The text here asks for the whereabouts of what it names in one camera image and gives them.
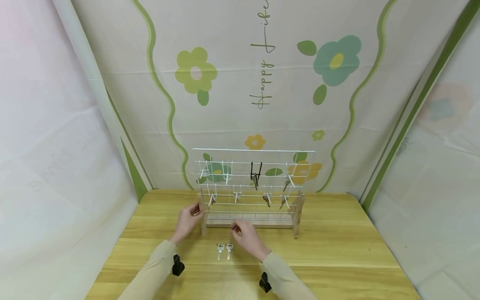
fabric backdrop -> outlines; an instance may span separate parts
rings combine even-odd
[[[479,50],[477,15],[369,210],[425,300],[480,299]]]
[[[135,194],[51,0],[0,7],[0,299],[82,300]]]
[[[365,186],[467,3],[72,2],[155,188],[194,187],[201,147],[314,150],[325,192]]]

wire rack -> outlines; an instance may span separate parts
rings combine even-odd
[[[290,222],[311,165],[300,151],[194,148],[206,219]],[[301,151],[312,161],[315,151]]]

hand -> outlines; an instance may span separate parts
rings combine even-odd
[[[264,245],[252,223],[245,220],[236,220],[232,223],[230,229],[238,245],[260,262],[263,263],[272,252]]]
[[[180,210],[177,228],[169,241],[178,246],[204,215],[205,211],[200,212],[198,203],[194,203]]]

green leaf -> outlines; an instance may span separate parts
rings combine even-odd
[[[293,156],[293,161],[299,163],[301,161],[307,160],[307,153],[306,152],[297,152]]]
[[[317,87],[315,93],[313,93],[313,103],[315,105],[320,105],[324,102],[325,97],[327,96],[327,86],[322,84],[321,86]]]
[[[277,176],[282,173],[283,173],[282,169],[273,168],[273,169],[267,170],[267,172],[265,172],[265,176]]]
[[[312,41],[299,42],[297,48],[303,55],[313,56],[317,54],[317,46]]]
[[[199,90],[197,93],[197,100],[198,103],[200,103],[201,106],[205,106],[208,104],[208,92],[204,92],[202,90]]]
[[[195,180],[197,183],[202,184],[207,180],[207,177],[200,177],[199,179]]]

beige sleeve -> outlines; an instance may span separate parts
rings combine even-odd
[[[148,262],[120,295],[119,300],[151,300],[170,274],[177,247],[164,240],[153,251]]]
[[[268,283],[272,286],[273,293],[281,300],[317,300],[288,264],[273,252],[264,260],[262,270],[268,275]]]

